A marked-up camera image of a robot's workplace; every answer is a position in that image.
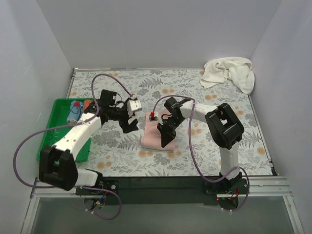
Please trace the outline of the white towel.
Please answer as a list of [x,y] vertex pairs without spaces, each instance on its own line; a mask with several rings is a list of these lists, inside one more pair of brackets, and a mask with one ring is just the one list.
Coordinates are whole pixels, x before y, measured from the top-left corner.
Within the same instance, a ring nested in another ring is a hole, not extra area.
[[242,57],[225,57],[208,61],[199,83],[208,89],[214,85],[231,80],[241,92],[249,95],[254,89],[255,76],[253,63]]

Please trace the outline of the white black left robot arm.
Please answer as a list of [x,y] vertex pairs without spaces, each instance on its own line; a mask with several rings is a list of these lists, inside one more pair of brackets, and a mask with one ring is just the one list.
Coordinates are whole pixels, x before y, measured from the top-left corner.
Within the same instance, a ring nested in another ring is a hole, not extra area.
[[77,168],[76,158],[91,136],[110,120],[118,122],[125,134],[138,130],[138,120],[134,116],[141,111],[141,102],[132,95],[118,107],[116,96],[117,92],[102,90],[100,98],[94,99],[85,108],[79,121],[65,136],[52,146],[41,149],[41,182],[66,191],[78,186],[96,187],[100,184],[102,174]]

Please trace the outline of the pink towel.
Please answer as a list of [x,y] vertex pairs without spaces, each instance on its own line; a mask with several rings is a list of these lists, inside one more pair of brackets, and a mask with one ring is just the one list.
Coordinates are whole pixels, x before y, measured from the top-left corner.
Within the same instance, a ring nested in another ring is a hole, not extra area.
[[141,145],[143,148],[159,151],[174,151],[176,148],[175,141],[171,141],[164,148],[161,147],[161,134],[157,129],[158,121],[149,120],[150,113],[145,116],[145,130],[141,138]]

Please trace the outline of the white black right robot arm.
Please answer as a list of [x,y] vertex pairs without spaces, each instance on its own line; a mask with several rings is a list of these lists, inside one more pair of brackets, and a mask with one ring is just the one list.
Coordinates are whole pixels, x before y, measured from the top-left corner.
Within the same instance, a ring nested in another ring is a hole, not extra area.
[[217,192],[230,192],[238,188],[242,179],[238,163],[238,147],[242,140],[244,127],[232,108],[227,103],[221,105],[198,104],[193,98],[182,97],[176,100],[175,95],[165,96],[164,107],[169,111],[169,117],[151,112],[150,120],[157,120],[157,129],[161,135],[161,147],[164,148],[176,137],[176,128],[186,119],[204,122],[208,125],[215,144],[219,147],[221,169],[218,179],[208,179],[201,172],[198,164],[194,166],[207,185]]

